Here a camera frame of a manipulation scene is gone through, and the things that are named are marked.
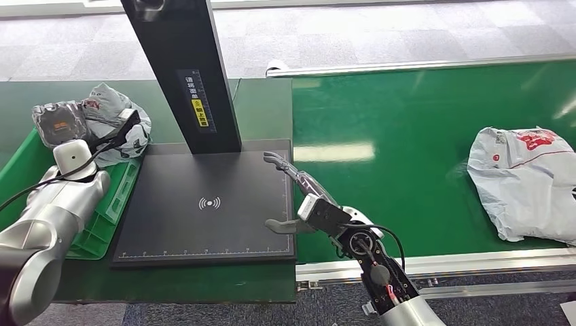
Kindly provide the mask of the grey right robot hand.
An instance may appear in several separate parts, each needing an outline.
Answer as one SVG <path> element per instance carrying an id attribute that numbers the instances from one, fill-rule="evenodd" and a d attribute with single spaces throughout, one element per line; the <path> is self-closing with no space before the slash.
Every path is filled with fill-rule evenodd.
<path id="1" fill-rule="evenodd" d="M 267 163 L 274 164 L 277 170 L 284 172 L 288 177 L 290 177 L 305 196 L 308 194 L 314 194 L 338 206 L 335 199 L 312 175 L 303 170 L 298 170 L 292 163 L 281 157 L 279 154 L 265 151 L 263 159 Z M 312 226 L 308 225 L 300 218 L 290 221 L 267 219 L 264 224 L 269 230 L 276 234 L 311 234 L 316 232 Z"/>

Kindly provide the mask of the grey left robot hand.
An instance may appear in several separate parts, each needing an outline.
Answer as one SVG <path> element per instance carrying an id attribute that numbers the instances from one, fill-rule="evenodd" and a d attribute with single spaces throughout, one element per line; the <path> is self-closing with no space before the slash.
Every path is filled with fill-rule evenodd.
<path id="1" fill-rule="evenodd" d="M 43 144 L 50 149 L 77 139 L 87 143 L 93 139 L 81 105 L 76 101 L 36 105 L 32 108 L 32 119 Z"/>

